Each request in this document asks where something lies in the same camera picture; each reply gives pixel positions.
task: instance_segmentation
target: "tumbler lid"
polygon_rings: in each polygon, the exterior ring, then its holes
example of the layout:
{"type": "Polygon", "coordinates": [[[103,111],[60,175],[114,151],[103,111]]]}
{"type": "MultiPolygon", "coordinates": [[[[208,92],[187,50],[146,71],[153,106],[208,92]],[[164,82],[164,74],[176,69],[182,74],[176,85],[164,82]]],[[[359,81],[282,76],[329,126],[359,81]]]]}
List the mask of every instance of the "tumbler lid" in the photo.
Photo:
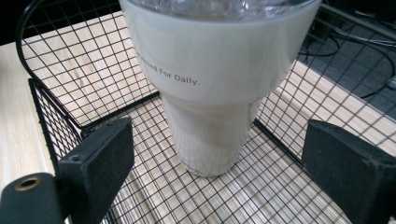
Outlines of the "tumbler lid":
{"type": "Polygon", "coordinates": [[[254,21],[287,14],[319,0],[127,0],[140,7],[203,21],[254,21]]]}

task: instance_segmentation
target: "black wire mesh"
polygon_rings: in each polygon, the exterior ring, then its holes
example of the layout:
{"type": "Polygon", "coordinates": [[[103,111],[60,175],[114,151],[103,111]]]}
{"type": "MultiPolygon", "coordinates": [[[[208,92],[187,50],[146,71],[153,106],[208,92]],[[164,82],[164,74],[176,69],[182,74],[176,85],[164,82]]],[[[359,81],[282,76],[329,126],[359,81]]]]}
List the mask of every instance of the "black wire mesh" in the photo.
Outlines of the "black wire mesh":
{"type": "Polygon", "coordinates": [[[235,167],[217,178],[190,175],[118,2],[82,2],[34,2],[17,48],[57,159],[81,141],[73,126],[89,133],[108,119],[133,119],[135,166],[108,222],[348,223],[299,164],[307,121],[335,123],[396,155],[396,97],[387,82],[396,38],[322,6],[299,61],[262,101],[235,167]]]}
{"type": "Polygon", "coordinates": [[[87,2],[34,1],[17,44],[30,75],[79,128],[156,91],[137,64],[118,1],[87,2]]]}
{"type": "Polygon", "coordinates": [[[322,6],[290,75],[264,99],[258,118],[298,158],[309,119],[396,156],[396,91],[388,82],[395,60],[395,34],[322,6]]]}

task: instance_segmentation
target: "dark floor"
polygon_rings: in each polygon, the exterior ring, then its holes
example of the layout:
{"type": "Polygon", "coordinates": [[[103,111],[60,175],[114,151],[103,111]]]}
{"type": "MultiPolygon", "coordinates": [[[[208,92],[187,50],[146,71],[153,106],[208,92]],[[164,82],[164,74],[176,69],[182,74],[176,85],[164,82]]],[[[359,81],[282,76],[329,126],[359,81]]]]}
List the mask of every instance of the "dark floor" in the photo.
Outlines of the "dark floor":
{"type": "Polygon", "coordinates": [[[342,22],[322,43],[306,44],[299,60],[396,119],[396,90],[387,85],[396,76],[396,30],[370,18],[358,20],[378,30],[342,22]]]}

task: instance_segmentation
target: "wooden table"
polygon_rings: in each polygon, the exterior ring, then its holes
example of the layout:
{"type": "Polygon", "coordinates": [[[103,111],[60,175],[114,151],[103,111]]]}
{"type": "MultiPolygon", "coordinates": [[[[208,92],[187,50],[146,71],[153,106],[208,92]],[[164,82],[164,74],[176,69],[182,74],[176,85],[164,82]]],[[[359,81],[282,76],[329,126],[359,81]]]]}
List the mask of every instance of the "wooden table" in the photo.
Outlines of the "wooden table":
{"type": "Polygon", "coordinates": [[[0,189],[37,172],[52,172],[28,80],[15,43],[0,46],[0,189]]]}

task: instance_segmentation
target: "wire basket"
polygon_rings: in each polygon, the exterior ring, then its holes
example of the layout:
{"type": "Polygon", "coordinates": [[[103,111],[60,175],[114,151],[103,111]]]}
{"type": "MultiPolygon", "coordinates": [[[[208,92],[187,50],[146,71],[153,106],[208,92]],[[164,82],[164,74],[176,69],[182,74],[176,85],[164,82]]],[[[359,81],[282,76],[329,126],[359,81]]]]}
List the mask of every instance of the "wire basket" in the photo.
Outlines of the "wire basket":
{"type": "Polygon", "coordinates": [[[132,118],[135,165],[105,223],[349,223],[301,156],[309,119],[396,155],[396,37],[365,20],[321,7],[290,74],[263,99],[236,165],[217,178],[182,166],[118,1],[34,1],[17,50],[55,173],[57,160],[102,123],[132,118]]]}

